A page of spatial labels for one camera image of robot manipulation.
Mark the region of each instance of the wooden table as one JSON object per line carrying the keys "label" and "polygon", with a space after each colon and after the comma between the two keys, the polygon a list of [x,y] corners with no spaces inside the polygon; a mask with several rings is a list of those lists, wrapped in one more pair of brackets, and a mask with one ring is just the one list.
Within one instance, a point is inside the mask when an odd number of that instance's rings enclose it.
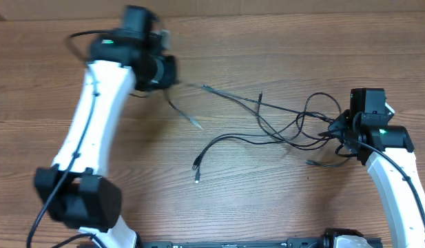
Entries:
{"label": "wooden table", "polygon": [[[206,83],[302,110],[308,95],[332,94],[349,107],[355,87],[384,87],[415,144],[425,189],[425,12],[188,17],[165,20],[180,79]],[[79,99],[83,67],[65,48],[73,32],[108,29],[117,19],[0,22],[0,247],[24,246],[41,208],[33,188],[37,167],[58,152]],[[86,48],[92,37],[82,38]],[[283,240],[319,236],[326,227],[391,238],[380,197],[358,162],[326,169],[305,159],[333,157],[333,142],[316,152],[223,141],[211,148],[194,184],[192,162],[215,136],[259,134],[255,118],[235,103],[178,86],[178,117],[156,92],[129,99],[112,146],[110,180],[123,190],[123,216],[144,240],[173,242]],[[324,97],[310,110],[336,116]],[[263,109],[276,127],[293,114]],[[316,133],[326,125],[309,121]],[[35,247],[75,234],[47,216]]]}

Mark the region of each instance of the tangled cable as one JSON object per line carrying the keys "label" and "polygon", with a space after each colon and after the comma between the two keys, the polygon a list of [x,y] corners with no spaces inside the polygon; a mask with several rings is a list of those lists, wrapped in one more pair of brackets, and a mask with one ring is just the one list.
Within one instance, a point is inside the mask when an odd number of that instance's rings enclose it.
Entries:
{"label": "tangled cable", "polygon": [[[324,147],[331,139],[333,139],[333,137],[314,137],[314,136],[307,134],[303,130],[305,118],[306,117],[317,118],[317,119],[320,119],[321,121],[324,121],[325,123],[328,123],[328,124],[331,124],[332,122],[334,122],[334,119],[329,118],[327,115],[320,113],[320,112],[309,112],[309,111],[307,111],[310,100],[314,96],[317,96],[317,95],[327,96],[336,104],[336,107],[338,108],[338,111],[341,114],[340,104],[331,95],[324,93],[324,92],[316,92],[316,93],[313,93],[312,95],[310,95],[307,98],[307,101],[304,105],[304,110],[303,111],[296,111],[296,110],[290,110],[290,109],[285,108],[285,107],[279,107],[279,106],[276,106],[276,105],[263,103],[262,102],[262,93],[259,94],[258,100],[253,100],[253,99],[248,99],[248,98],[245,98],[245,97],[237,96],[235,94],[231,94],[231,93],[228,93],[228,92],[225,92],[225,91],[222,91],[222,90],[216,90],[212,87],[209,87],[208,85],[202,85],[200,88],[203,89],[203,90],[206,90],[206,91],[208,91],[212,94],[221,96],[225,99],[228,99],[230,101],[233,101],[233,102],[241,105],[244,109],[246,109],[248,112],[250,112],[251,114],[253,114],[256,117],[258,127],[265,134],[229,133],[229,134],[221,134],[220,136],[217,136],[216,138],[212,139],[209,142],[209,144],[206,145],[206,147],[203,149],[203,151],[197,156],[197,158],[194,161],[194,164],[192,165],[192,169],[196,171],[196,175],[195,175],[196,183],[199,183],[199,181],[200,181],[200,165],[202,163],[203,157],[205,156],[206,152],[219,141],[223,141],[225,139],[232,138],[232,139],[237,139],[237,140],[240,140],[240,141],[250,143],[252,145],[269,145],[269,144],[285,143],[285,144],[288,144],[288,145],[290,145],[290,146],[292,146],[296,149],[300,149],[300,150],[303,150],[303,151],[313,151],[313,150],[316,150],[316,149],[320,149],[321,147]],[[245,105],[241,100],[256,103],[256,106],[257,106],[256,110],[251,109],[250,107]],[[272,125],[268,121],[266,121],[265,118],[263,118],[261,116],[260,108],[261,108],[262,105],[266,106],[266,107],[272,107],[272,108],[275,108],[275,109],[278,109],[278,110],[283,110],[283,111],[286,111],[286,112],[294,113],[294,114],[296,114],[296,118],[293,121],[291,121],[290,123],[288,123],[284,128],[277,131],[274,127],[272,127]],[[283,135],[281,135],[281,133],[283,133],[285,130],[290,128],[293,124],[295,124],[297,129],[298,129],[298,132],[296,134],[294,134],[293,136],[290,136],[290,137],[284,137]],[[312,142],[307,143],[307,144],[298,144],[298,143],[292,142],[297,137],[299,137],[299,135],[301,135],[301,134],[303,136],[307,137],[308,139],[312,140]],[[270,137],[270,138],[273,139],[273,141],[254,142],[254,141],[250,141],[246,137]],[[342,148],[342,146],[340,146],[339,149],[336,149],[336,154],[338,154],[338,152],[341,148]],[[317,165],[317,166],[322,166],[322,167],[338,167],[338,166],[343,165],[349,159],[350,158],[347,157],[347,159],[345,161],[338,163],[338,164],[335,164],[335,165],[325,165],[323,163],[318,163],[318,162],[315,162],[315,161],[307,161],[307,163],[310,164],[310,165]]]}

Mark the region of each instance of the robotic arm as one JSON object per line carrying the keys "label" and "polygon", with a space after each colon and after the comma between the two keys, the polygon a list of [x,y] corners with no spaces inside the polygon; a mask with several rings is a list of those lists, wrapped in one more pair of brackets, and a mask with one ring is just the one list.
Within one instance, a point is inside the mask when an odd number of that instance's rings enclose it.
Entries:
{"label": "robotic arm", "polygon": [[[167,33],[152,32],[157,20],[144,8],[128,6],[122,27],[100,34],[92,43],[70,131],[51,168],[38,168],[34,178],[44,208],[30,231],[27,247],[46,211],[53,220],[88,234],[98,247],[147,246],[125,224],[121,191],[105,177],[110,145],[129,94],[133,90],[164,90],[177,82],[175,58],[162,53]],[[354,89],[350,110],[321,135],[338,138],[366,165],[379,190],[394,247],[421,248],[425,247],[425,193],[408,132],[403,127],[388,126],[393,116],[384,90]],[[345,229],[329,229],[322,238],[289,238],[278,244],[241,246],[348,248],[358,244],[382,247],[379,240],[365,240],[359,232]],[[223,245],[229,244],[207,244],[211,248]],[[164,242],[162,247],[178,245]]]}

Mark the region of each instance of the wooden surface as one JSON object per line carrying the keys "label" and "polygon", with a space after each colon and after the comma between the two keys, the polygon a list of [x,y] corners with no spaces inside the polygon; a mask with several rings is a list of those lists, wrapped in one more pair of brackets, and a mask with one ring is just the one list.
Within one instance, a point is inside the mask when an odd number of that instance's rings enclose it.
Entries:
{"label": "wooden surface", "polygon": [[[327,92],[349,106],[354,87],[384,87],[416,147],[425,189],[425,12],[292,14],[166,19],[180,79],[207,83],[301,110]],[[32,180],[58,152],[81,90],[83,68],[65,49],[70,33],[107,29],[117,19],[0,23],[0,247],[22,247],[41,201]],[[85,48],[91,37],[82,38]],[[358,229],[391,245],[380,198],[356,161],[325,169],[307,158],[333,158],[335,142],[316,152],[224,141],[214,146],[194,184],[191,165],[225,132],[260,133],[250,114],[217,96],[178,86],[174,101],[195,115],[197,130],[161,93],[129,99],[110,158],[110,180],[123,190],[123,215],[144,240],[282,240],[319,236],[326,227]],[[328,99],[310,110],[336,116]],[[263,110],[276,124],[294,115]],[[316,133],[326,126],[309,122]],[[35,247],[74,234],[48,217]]]}
{"label": "wooden surface", "polygon": [[9,21],[119,18],[125,5],[163,17],[425,11],[425,0],[0,0]]}

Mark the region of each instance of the green indicator light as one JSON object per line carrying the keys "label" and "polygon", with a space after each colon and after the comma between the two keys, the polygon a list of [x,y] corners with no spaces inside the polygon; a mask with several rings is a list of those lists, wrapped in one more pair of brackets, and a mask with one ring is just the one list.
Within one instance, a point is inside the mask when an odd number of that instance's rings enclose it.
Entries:
{"label": "green indicator light", "polygon": [[102,44],[114,44],[112,40],[102,40]]}

